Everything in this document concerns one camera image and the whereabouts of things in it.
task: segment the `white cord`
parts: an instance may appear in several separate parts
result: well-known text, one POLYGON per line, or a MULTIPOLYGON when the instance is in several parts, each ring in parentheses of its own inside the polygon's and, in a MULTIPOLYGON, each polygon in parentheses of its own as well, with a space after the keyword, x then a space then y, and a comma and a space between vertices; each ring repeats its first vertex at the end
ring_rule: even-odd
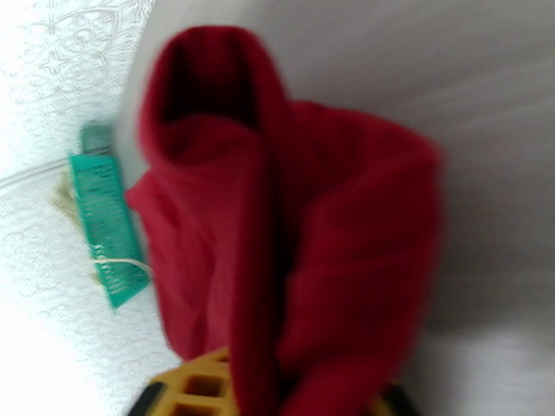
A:
POLYGON ((141 261, 137 261, 136 259, 127 259, 127 258, 107 258, 107 259, 92 259, 92 263, 112 263, 112 262, 124 262, 130 263, 136 267, 141 268, 148 274, 150 278, 152 278, 152 268, 147 266, 145 263, 141 261))

